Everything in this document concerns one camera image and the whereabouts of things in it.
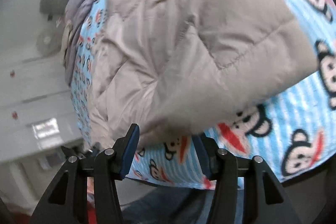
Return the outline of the beige quilted down jacket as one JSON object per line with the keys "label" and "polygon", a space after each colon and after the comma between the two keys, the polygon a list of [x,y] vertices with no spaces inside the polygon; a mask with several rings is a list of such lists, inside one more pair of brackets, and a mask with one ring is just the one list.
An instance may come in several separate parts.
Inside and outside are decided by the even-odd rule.
{"label": "beige quilted down jacket", "polygon": [[92,141],[198,134],[317,70],[284,0],[106,0],[87,91]]}

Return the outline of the red knit sweater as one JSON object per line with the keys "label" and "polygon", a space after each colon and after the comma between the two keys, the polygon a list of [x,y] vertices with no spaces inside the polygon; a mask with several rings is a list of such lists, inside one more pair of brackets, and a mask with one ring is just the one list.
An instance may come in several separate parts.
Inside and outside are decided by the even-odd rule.
{"label": "red knit sweater", "polygon": [[96,224],[96,209],[95,209],[95,200],[92,194],[87,194],[87,211],[88,211],[88,223]]}

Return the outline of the blue monkey-print blanket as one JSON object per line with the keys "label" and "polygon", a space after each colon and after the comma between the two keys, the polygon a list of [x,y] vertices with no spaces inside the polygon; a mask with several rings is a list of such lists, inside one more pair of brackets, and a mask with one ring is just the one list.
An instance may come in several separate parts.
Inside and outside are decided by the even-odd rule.
{"label": "blue monkey-print blanket", "polygon": [[[318,71],[268,99],[254,114],[209,128],[208,137],[237,156],[262,156],[280,181],[311,170],[335,154],[335,4],[332,0],[285,0],[294,12],[318,59],[330,73]],[[77,41],[71,97],[79,129],[95,141],[89,120],[87,89],[91,83],[91,49],[106,17],[105,0],[89,0]]]}

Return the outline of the white wardrobe with red stickers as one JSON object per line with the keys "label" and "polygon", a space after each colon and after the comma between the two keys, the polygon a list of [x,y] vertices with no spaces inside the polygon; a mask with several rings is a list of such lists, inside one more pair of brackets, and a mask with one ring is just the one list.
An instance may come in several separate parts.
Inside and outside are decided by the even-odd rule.
{"label": "white wardrobe with red stickers", "polygon": [[1,161],[81,140],[57,56],[1,69]]}

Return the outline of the white electric fan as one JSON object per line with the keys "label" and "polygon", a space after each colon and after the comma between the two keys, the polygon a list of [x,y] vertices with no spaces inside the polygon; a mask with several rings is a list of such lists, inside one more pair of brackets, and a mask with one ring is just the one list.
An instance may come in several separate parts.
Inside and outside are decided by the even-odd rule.
{"label": "white electric fan", "polygon": [[36,48],[42,57],[55,55],[61,50],[63,28],[45,28],[37,37]]}

